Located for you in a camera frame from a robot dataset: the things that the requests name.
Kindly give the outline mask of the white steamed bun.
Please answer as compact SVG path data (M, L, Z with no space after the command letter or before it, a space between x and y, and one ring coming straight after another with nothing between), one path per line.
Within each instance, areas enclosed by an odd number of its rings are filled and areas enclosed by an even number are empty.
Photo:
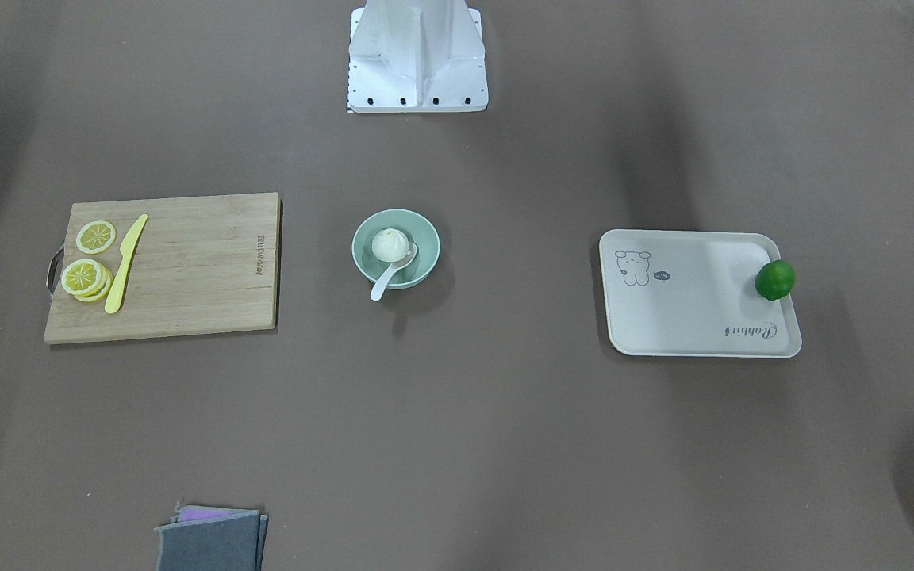
M409 255L409 237L398 228L384 228L371 240L371 253L382 263L398 263Z

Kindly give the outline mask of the white ceramic spoon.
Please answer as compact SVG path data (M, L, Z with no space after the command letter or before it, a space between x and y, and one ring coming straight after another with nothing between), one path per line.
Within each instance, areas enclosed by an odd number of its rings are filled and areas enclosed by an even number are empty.
M390 282L394 278L394 275L398 274L398 272L402 270L405 270L405 268L413 262L414 258L417 256L417 250L417 244L414 242L409 242L409 250L407 251L406 256L395 261L395 263L388 265L383 274L381 274L380 278L378 278L378 280L371 287L370 299L372 301L378 302L382 299L386 289L388 289Z

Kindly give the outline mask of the mint green bowl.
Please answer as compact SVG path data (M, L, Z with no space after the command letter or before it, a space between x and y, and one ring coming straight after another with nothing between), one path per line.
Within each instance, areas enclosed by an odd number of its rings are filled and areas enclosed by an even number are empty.
M440 257L441 239L435 225L417 211L409 209L381 210L366 218L353 235L351 255L355 266L370 282L376 282L389 266L371 252L374 235L385 228L404 232L417 245L416 257L406 268L393 275L387 288L413 288L432 273Z

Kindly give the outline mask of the cream rabbit tray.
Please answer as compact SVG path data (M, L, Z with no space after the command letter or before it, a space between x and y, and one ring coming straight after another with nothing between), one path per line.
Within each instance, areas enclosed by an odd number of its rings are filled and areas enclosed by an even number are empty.
M802 347L791 297L755 275L780 259L757 232L609 230L599 239L610 343L627 355L791 358Z

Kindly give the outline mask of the bamboo cutting board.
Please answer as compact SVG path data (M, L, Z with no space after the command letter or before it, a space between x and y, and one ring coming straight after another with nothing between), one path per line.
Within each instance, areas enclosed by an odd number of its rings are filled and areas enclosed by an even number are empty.
M282 199L277 193L77 202L62 264L83 257L80 228L107 220L122 240L146 216L122 307L80 302L55 289L44 341L51 346L269 330L277 322Z

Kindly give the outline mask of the green lime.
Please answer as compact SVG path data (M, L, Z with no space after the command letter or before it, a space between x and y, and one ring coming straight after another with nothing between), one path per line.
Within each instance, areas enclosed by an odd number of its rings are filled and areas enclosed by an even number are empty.
M768 301L779 301L790 295L797 282L793 266L784 259L765 264L755 275L755 292Z

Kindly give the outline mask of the yellow plastic knife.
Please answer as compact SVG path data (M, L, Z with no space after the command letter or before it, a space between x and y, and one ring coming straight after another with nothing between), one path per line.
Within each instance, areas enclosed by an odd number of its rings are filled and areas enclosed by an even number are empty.
M136 253L142 231L147 223L148 214L142 213L141 216L134 221L134 224L132 224L132 227L126 232L126 235L124 235L124 238L120 243L121 260L117 271L113 275L113 283L104 304L106 314L116 314L123 305L132 260Z

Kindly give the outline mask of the grey folded cloth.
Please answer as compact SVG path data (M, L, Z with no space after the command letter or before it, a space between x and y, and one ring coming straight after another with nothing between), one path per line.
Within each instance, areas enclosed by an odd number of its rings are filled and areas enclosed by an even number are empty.
M260 570L267 525L255 509L178 504L155 529L156 570Z

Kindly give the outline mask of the lemon slice stack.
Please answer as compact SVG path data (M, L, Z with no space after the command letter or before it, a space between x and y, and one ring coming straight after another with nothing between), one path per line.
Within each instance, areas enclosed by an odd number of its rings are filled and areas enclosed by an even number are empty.
M61 286L79 302L98 302L109 296L113 272L90 258L80 258L69 264L61 276Z

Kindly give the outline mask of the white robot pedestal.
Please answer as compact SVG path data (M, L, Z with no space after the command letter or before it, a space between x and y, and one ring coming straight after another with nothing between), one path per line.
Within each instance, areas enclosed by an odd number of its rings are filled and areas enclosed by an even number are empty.
M482 15L466 2L367 1L349 22L349 113L487 109Z

